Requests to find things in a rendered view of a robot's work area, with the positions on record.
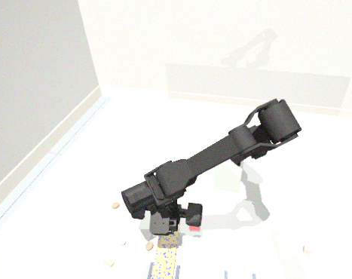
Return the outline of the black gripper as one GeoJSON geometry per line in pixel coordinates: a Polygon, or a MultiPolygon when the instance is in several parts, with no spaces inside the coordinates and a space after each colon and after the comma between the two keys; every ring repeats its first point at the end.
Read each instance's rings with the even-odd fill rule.
{"type": "MultiPolygon", "coordinates": [[[[178,219],[178,224],[180,222],[180,218],[186,218],[185,224],[189,226],[200,227],[202,222],[203,215],[203,205],[196,203],[188,203],[188,209],[182,209],[181,204],[177,204],[178,200],[175,200],[167,205],[161,204],[157,206],[156,202],[150,206],[157,207],[159,209],[163,209],[164,207],[170,207],[174,210],[175,218],[178,219]]],[[[133,219],[144,219],[145,211],[150,211],[150,206],[144,207],[141,210],[136,211],[135,213],[130,214],[133,219]]]]}

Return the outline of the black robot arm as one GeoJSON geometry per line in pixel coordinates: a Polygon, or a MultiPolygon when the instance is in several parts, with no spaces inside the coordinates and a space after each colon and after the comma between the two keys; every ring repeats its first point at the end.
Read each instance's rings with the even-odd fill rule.
{"type": "MultiPolygon", "coordinates": [[[[248,157],[257,160],[267,155],[268,151],[298,137],[297,133],[301,130],[284,99],[263,103],[255,107],[244,123],[230,130],[226,137],[188,159],[167,161],[143,175],[144,182],[121,192],[122,200],[130,214],[155,202],[157,206],[167,205],[183,197],[186,188],[194,185],[202,173],[229,159],[238,167],[248,157]],[[256,113],[261,124],[247,127],[256,113]]],[[[178,231],[178,219],[173,215],[172,208],[150,208],[150,233],[168,236],[178,231]]]]}

